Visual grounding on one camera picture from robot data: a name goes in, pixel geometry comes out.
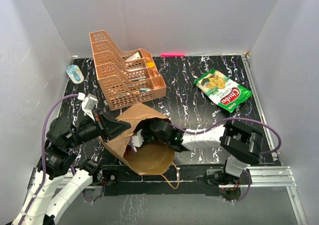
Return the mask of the brown paper bag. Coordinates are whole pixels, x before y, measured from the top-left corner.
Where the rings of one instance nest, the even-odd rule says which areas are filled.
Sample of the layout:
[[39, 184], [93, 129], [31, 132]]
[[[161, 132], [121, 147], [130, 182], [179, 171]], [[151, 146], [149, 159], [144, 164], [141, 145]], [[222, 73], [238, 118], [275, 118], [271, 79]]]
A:
[[155, 139], [146, 141], [136, 152], [131, 149], [132, 136], [137, 133], [141, 125], [146, 122], [154, 122], [156, 119], [170, 123], [170, 119], [139, 102], [119, 115], [117, 119], [121, 122], [128, 122], [131, 128], [113, 140], [102, 141], [104, 147], [136, 174], [140, 176], [162, 176], [168, 182], [168, 185], [176, 190], [179, 187], [179, 170], [176, 170], [176, 186], [173, 186], [164, 175], [171, 165], [175, 165], [173, 149]]

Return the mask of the green cassava chips bag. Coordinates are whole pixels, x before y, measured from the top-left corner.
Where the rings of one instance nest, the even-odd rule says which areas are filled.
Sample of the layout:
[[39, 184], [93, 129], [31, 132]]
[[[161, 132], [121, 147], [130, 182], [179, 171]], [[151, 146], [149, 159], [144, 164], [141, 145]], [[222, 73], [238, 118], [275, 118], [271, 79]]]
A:
[[230, 113], [252, 96], [252, 91], [215, 69], [199, 77], [194, 85], [215, 105]]

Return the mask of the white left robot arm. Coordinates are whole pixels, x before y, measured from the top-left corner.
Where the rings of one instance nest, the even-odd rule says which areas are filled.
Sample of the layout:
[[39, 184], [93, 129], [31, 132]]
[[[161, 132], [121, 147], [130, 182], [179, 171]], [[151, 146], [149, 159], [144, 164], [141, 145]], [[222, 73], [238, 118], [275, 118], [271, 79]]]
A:
[[88, 185], [102, 181], [101, 165], [87, 159], [68, 184], [55, 193], [76, 159], [71, 149], [98, 137], [111, 141], [131, 128], [130, 123], [110, 118], [102, 110], [94, 109], [93, 115], [83, 120], [79, 128], [64, 116], [51, 122], [34, 182], [13, 225], [55, 225]]

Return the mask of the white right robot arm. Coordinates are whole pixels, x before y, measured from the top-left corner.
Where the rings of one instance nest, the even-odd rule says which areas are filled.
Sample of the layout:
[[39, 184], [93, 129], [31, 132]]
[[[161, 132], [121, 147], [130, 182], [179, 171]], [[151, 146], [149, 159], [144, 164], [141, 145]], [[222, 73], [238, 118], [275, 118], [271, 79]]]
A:
[[147, 142], [161, 142], [175, 152], [221, 147], [230, 156], [221, 171], [206, 173], [211, 185], [237, 185], [250, 165], [260, 161], [264, 134], [238, 120], [229, 120], [211, 129], [182, 129], [163, 119], [147, 119], [135, 129], [130, 145], [133, 151]]

